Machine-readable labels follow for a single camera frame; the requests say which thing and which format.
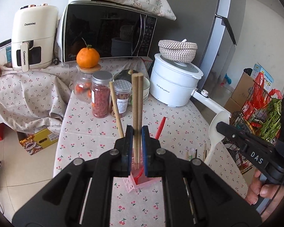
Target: jar with silver lid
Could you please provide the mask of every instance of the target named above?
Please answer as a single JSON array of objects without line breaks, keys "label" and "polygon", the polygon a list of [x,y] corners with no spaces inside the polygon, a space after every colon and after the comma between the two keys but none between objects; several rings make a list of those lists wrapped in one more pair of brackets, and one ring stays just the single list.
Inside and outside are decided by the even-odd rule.
[{"label": "jar with silver lid", "polygon": [[[119,79],[114,81],[114,89],[116,92],[117,106],[120,114],[120,118],[125,116],[127,109],[128,99],[131,93],[131,83],[127,80]],[[111,113],[113,117],[116,117],[114,109]]]},{"label": "jar with silver lid", "polygon": [[111,103],[109,82],[112,79],[113,75],[107,71],[95,72],[91,78],[91,106],[93,115],[97,118],[104,118],[109,113]]}]

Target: gray refrigerator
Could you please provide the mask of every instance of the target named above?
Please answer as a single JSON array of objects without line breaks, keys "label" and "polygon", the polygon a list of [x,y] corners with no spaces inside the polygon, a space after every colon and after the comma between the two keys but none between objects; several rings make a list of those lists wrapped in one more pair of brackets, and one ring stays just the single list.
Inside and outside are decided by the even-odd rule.
[{"label": "gray refrigerator", "polygon": [[171,21],[159,17],[149,56],[159,52],[162,39],[194,42],[198,45],[192,63],[204,76],[198,88],[209,93],[222,82],[239,40],[246,0],[167,0],[176,15]]}]

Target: green vegetable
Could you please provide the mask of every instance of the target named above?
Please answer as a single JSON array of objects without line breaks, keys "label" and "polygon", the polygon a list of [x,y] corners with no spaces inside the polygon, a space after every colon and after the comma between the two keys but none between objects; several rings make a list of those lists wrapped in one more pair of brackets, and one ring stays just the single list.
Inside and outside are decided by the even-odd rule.
[{"label": "green vegetable", "polygon": [[267,140],[268,142],[270,142],[277,135],[281,127],[281,103],[282,100],[279,100],[277,98],[272,98],[268,103],[268,117],[265,120],[260,132],[260,137],[264,140]]}]

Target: finger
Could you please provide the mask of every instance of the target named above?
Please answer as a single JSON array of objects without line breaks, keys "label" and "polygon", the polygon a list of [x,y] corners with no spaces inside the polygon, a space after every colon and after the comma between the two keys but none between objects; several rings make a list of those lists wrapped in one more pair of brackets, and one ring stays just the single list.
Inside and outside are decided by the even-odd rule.
[{"label": "finger", "polygon": [[255,174],[254,177],[259,177],[261,175],[261,171],[259,171],[258,169],[255,170]]},{"label": "finger", "polygon": [[253,192],[252,189],[249,187],[245,200],[249,203],[249,205],[256,204],[258,201],[258,195],[256,195],[255,192]]},{"label": "finger", "polygon": [[256,194],[259,195],[261,192],[261,188],[262,188],[263,184],[261,183],[261,181],[259,180],[258,177],[253,177],[251,180],[251,184],[249,186],[249,188],[252,189],[252,191]]},{"label": "finger", "polygon": [[[279,185],[267,184],[267,185],[264,185],[263,188],[262,188],[263,192],[261,190],[260,195],[262,197],[272,199],[273,196],[275,195],[276,191],[278,190]],[[280,188],[279,192],[277,193],[276,197],[269,204],[269,206],[267,207],[266,211],[262,214],[261,217],[262,217],[263,221],[265,221],[271,215],[271,213],[276,209],[276,207],[279,205],[279,203],[281,202],[283,197],[284,197],[284,186],[281,186],[281,188]]]}]

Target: screw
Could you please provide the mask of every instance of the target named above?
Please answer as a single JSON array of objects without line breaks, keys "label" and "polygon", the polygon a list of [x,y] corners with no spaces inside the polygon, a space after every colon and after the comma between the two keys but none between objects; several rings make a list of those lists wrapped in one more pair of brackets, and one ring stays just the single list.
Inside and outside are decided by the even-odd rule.
[{"label": "screw", "polygon": [[201,164],[201,160],[200,160],[200,159],[197,159],[197,158],[193,159],[191,162],[192,162],[195,166],[199,166],[199,165]]},{"label": "screw", "polygon": [[162,155],[162,154],[165,154],[165,153],[166,153],[166,150],[165,150],[165,148],[158,148],[158,149],[156,150],[156,153],[159,154],[159,155]]},{"label": "screw", "polygon": [[119,150],[116,149],[116,148],[113,148],[113,149],[111,149],[111,150],[109,151],[109,154],[110,154],[110,155],[117,155],[118,153],[119,153]]},{"label": "screw", "polygon": [[83,163],[83,159],[81,159],[81,158],[75,158],[75,159],[73,160],[73,164],[74,164],[75,166],[81,165],[82,163]]}]

